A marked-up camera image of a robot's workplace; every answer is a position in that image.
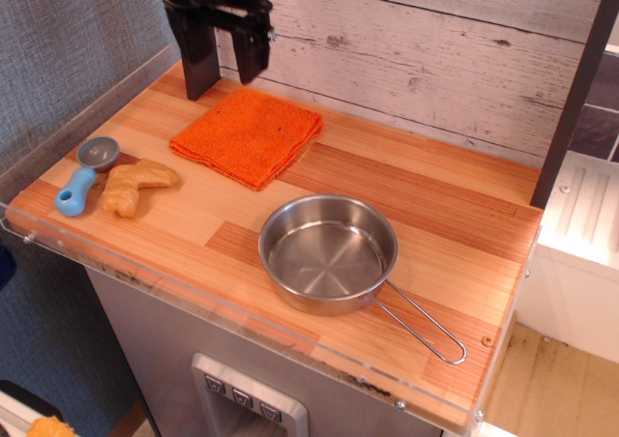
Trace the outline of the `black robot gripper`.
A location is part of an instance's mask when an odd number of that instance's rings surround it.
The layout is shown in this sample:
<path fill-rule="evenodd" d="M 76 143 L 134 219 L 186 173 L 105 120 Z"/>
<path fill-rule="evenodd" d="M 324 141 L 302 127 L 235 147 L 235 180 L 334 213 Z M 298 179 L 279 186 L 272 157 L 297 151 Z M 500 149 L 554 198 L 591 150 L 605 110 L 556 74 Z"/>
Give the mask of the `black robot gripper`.
<path fill-rule="evenodd" d="M 216 54 L 212 26 L 231 33 L 242 84 L 268 68 L 275 30 L 269 0 L 164 0 L 184 60 L 197 65 Z"/>

